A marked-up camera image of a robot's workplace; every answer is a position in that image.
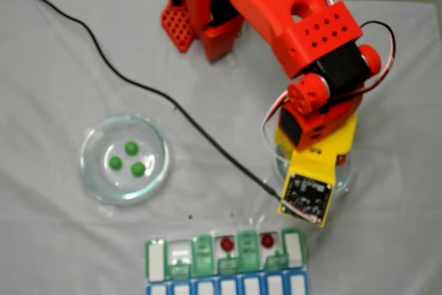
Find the red bracket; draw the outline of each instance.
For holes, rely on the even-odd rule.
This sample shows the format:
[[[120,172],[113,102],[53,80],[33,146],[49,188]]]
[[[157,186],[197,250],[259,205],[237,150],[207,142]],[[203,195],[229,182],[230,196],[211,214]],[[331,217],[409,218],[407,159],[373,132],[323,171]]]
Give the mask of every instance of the red bracket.
[[[173,6],[172,0],[169,0],[161,13],[161,25],[177,49],[183,53],[187,52],[196,36],[185,0],[182,0],[181,6]]]

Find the blue tile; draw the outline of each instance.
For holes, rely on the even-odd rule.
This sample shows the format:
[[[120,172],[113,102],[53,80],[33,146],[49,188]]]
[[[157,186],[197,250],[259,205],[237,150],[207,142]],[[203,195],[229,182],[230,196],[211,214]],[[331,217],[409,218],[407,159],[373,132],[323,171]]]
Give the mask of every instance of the blue tile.
[[[290,294],[287,289],[287,283],[283,273],[269,272],[264,274],[264,289],[265,295],[284,295]]]
[[[193,287],[192,283],[190,282],[178,282],[173,283],[171,286],[171,292],[170,295],[192,295],[193,294]]]
[[[265,295],[262,274],[244,274],[240,279],[240,294],[242,295]]]
[[[163,283],[150,284],[146,287],[146,295],[169,295],[169,287]]]
[[[200,294],[200,291],[199,291],[200,284],[206,284],[206,283],[210,283],[212,285],[212,289],[213,289],[212,294],[208,293],[207,291],[205,291],[205,293],[203,293],[203,294]],[[215,281],[213,279],[209,279],[209,278],[197,279],[195,281],[195,285],[194,285],[193,289],[194,289],[193,295],[218,295],[218,289],[216,287]]]
[[[240,295],[241,293],[238,285],[239,282],[237,278],[234,277],[219,278],[216,285],[216,289],[219,295]]]
[[[309,295],[309,277],[304,271],[288,271],[285,275],[291,295]]]

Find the mounting hole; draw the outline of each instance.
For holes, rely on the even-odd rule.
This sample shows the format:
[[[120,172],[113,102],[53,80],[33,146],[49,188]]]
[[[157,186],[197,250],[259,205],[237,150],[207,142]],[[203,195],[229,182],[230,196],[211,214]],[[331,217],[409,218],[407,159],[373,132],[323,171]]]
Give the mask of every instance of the mounting hole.
[[[309,150],[310,150],[310,152],[316,153],[317,155],[320,155],[322,153],[321,150],[315,149],[315,148],[310,148]]]

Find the clear petri dish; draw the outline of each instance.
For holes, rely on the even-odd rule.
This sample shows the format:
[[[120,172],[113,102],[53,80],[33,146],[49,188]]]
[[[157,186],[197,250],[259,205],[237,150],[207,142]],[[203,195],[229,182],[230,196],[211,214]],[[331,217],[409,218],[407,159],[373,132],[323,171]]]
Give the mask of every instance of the clear petri dish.
[[[93,197],[129,205],[151,197],[164,184],[170,163],[169,148],[155,126],[128,114],[89,130],[81,146],[79,172]]]

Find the red ball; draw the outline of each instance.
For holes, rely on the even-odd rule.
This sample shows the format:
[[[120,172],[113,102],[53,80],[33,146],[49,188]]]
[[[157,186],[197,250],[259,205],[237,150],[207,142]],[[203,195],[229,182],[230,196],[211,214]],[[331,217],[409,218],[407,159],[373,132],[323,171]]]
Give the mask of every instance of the red ball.
[[[275,240],[273,239],[273,236],[270,234],[264,234],[261,238],[261,245],[264,248],[272,248],[273,244],[275,243]]]
[[[233,243],[233,241],[230,238],[223,238],[221,240],[221,249],[223,249],[224,251],[232,251],[233,248],[235,247],[235,243]]]

